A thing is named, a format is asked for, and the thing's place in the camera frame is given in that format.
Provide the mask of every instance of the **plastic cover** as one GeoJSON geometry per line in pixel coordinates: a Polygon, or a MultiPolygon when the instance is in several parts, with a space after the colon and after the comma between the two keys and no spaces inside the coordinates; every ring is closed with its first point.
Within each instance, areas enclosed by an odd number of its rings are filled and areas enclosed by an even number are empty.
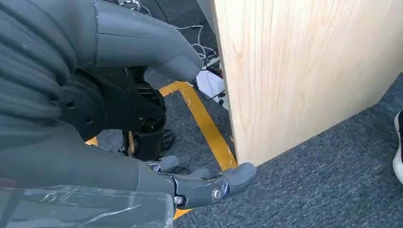
{"type": "Polygon", "coordinates": [[[0,227],[171,228],[172,197],[82,186],[0,188],[0,227]]]}

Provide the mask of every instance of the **wooden panel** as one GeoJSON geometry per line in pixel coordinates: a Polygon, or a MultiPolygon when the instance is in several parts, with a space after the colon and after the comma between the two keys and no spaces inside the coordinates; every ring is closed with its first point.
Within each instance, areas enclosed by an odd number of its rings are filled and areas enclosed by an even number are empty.
{"type": "Polygon", "coordinates": [[[212,0],[239,163],[379,101],[403,66],[401,0],[212,0]]]}

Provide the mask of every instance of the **gray robot arm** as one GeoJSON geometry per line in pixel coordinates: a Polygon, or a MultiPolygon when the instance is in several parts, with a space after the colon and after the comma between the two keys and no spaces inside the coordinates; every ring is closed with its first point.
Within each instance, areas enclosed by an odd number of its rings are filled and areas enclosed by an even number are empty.
{"type": "Polygon", "coordinates": [[[181,81],[192,80],[202,67],[174,26],[142,13],[102,0],[36,0],[20,3],[20,10],[28,14],[32,4],[68,36],[80,67],[148,66],[181,81]]]}
{"type": "Polygon", "coordinates": [[[85,145],[56,120],[61,87],[77,67],[146,65],[194,78],[201,61],[174,27],[93,0],[3,0],[0,27],[0,180],[164,192],[192,208],[243,191],[256,175],[251,164],[211,178],[155,172],[85,145]]]}

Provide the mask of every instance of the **yellow floor marking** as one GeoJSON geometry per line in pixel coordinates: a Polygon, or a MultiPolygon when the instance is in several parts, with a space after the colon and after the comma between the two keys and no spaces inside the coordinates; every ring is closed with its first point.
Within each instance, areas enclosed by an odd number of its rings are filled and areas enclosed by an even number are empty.
{"type": "Polygon", "coordinates": [[[87,143],[88,145],[95,145],[95,146],[98,146],[98,140],[96,139],[96,137],[94,137],[94,138],[88,140],[86,143],[87,143]]]}
{"type": "MultiPolygon", "coordinates": [[[[185,82],[174,82],[160,89],[160,93],[166,96],[170,93],[179,90],[190,109],[197,125],[199,126],[201,133],[206,139],[211,151],[214,154],[218,164],[222,170],[228,168],[236,168],[237,162],[232,155],[227,143],[225,142],[220,131],[217,129],[215,123],[211,119],[209,113],[204,107],[203,103],[197,96],[194,89],[185,82]]],[[[177,210],[173,219],[177,219],[180,216],[186,214],[191,210],[177,210]]]]}

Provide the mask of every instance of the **bolt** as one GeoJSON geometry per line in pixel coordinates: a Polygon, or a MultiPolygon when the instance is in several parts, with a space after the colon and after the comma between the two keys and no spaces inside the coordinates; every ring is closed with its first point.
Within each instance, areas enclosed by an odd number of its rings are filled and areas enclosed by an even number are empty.
{"type": "Polygon", "coordinates": [[[183,204],[183,197],[175,196],[175,198],[173,199],[173,201],[174,201],[174,203],[175,203],[176,205],[181,205],[181,204],[183,204]]]}
{"type": "Polygon", "coordinates": [[[213,198],[213,202],[218,202],[219,200],[221,200],[221,188],[215,187],[213,189],[213,192],[211,193],[211,196],[213,198]]]}

